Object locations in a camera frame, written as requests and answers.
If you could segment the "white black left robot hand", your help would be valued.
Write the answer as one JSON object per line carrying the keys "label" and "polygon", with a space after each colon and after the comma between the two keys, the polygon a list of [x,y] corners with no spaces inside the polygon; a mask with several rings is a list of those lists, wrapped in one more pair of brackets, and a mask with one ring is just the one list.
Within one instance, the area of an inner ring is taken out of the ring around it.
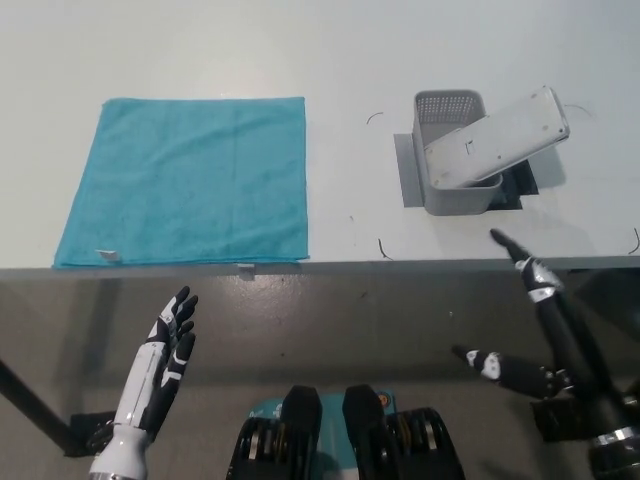
{"label": "white black left robot hand", "polygon": [[193,332],[198,297],[188,286],[175,294],[153,322],[129,371],[116,425],[159,433],[174,402],[196,341]]}

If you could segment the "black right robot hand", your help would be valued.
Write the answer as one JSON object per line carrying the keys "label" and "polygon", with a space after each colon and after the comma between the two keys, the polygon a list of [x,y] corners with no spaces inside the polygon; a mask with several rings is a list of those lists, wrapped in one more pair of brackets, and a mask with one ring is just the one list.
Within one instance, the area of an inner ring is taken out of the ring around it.
{"label": "black right robot hand", "polygon": [[637,438],[639,405],[626,403],[614,386],[601,350],[568,302],[563,283],[504,232],[492,229],[490,235],[521,276],[553,365],[463,345],[453,346],[452,353],[489,382],[533,398],[534,421],[546,442],[606,445]]}

